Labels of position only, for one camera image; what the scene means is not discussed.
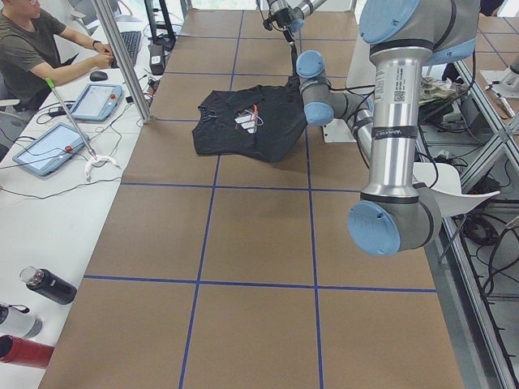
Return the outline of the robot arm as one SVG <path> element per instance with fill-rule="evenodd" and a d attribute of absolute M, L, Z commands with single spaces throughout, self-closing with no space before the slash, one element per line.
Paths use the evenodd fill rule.
<path fill-rule="evenodd" d="M 469 57 L 475 49 L 477 1 L 369 1 L 359 23 L 375 69 L 374 102 L 333 92 L 321 54 L 299 55 L 308 124 L 345 121 L 369 160 L 369 182 L 348 216 L 354 243 L 371 255 L 392 255 L 427 245 L 440 231 L 432 191 L 414 182 L 422 69 Z"/>
<path fill-rule="evenodd" d="M 263 26 L 268 31 L 282 32 L 285 40 L 295 45 L 294 34 L 301 30 L 305 19 L 325 3 L 326 0 L 304 0 L 292 7 L 285 0 L 267 0 L 268 17 L 262 17 Z"/>

